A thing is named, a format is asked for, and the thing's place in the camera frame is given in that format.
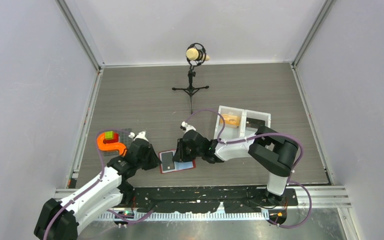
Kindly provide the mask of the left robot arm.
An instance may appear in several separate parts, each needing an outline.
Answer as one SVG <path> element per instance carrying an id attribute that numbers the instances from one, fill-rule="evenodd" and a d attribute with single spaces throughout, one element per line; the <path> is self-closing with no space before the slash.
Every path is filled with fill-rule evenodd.
<path id="1" fill-rule="evenodd" d="M 135 191 L 127 180 L 137 170 L 154 169 L 160 163 L 152 144 L 139 133 L 126 152 L 112 158 L 94 179 L 69 196 L 46 201 L 33 234 L 40 240 L 76 240 L 107 210 L 128 207 Z"/>

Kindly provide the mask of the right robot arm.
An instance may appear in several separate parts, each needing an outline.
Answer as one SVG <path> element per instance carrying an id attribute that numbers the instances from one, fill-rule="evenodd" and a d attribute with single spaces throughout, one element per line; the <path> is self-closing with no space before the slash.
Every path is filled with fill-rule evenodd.
<path id="1" fill-rule="evenodd" d="M 252 158 L 268 172 L 265 198 L 271 205 L 279 205 L 286 197 L 285 189 L 292 172 L 304 154 L 302 144 L 293 136 L 260 126 L 256 132 L 234 139 L 209 140 L 192 126 L 183 127 L 173 161 L 191 162 L 196 158 L 210 163 Z"/>

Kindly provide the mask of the orange credit card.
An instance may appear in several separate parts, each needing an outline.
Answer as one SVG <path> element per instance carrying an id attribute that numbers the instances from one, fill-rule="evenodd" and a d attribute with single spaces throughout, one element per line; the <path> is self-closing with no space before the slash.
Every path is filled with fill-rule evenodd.
<path id="1" fill-rule="evenodd" d="M 220 118 L 220 121 L 219 121 L 221 125 L 225 123 L 225 126 L 228 128 L 238 128 L 241 125 L 240 115 L 222 114 L 221 116 L 222 116 L 222 119 Z"/>

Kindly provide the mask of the red card holder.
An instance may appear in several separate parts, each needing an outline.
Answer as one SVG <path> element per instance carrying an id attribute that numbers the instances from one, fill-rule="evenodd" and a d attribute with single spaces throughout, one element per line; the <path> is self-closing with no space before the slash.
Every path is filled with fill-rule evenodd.
<path id="1" fill-rule="evenodd" d="M 193 160 L 192 162 L 174 162 L 174 165 L 175 165 L 175 170 L 173 171 L 170 171 L 170 172 L 166 172 L 166 173 L 162 173 L 162 170 L 161 170 L 161 164 L 160 164 L 160 173 L 161 174 L 167 174 L 167 173 L 172 173 L 172 172 L 179 172 L 179 171 L 183 171 L 183 170 L 189 170 L 189 169 L 194 169 L 196 168 L 196 163 L 195 163 L 195 160 Z"/>

